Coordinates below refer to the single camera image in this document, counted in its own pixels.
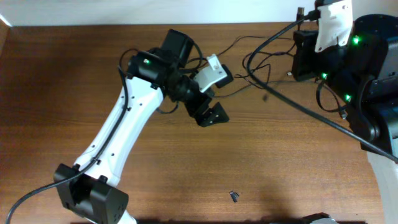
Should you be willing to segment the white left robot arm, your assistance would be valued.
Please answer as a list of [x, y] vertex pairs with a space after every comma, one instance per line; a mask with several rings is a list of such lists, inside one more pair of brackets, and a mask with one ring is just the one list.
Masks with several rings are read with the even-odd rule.
[[211, 88], [231, 83], [232, 74], [216, 55], [206, 58], [206, 67], [187, 68], [196, 48], [189, 36], [169, 30], [160, 47], [134, 52], [119, 71], [123, 87], [99, 133], [74, 165], [60, 164], [54, 173], [64, 208], [92, 223], [135, 222], [118, 184], [131, 149], [165, 98], [184, 104], [201, 127], [229, 120], [212, 102]]

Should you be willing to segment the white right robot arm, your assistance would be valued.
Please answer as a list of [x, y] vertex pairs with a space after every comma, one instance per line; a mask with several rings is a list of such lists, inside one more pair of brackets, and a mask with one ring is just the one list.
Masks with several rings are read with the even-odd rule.
[[345, 103], [351, 130], [397, 156], [397, 17], [368, 14], [353, 22], [348, 43], [317, 53], [319, 30], [296, 30], [292, 73], [319, 78]]

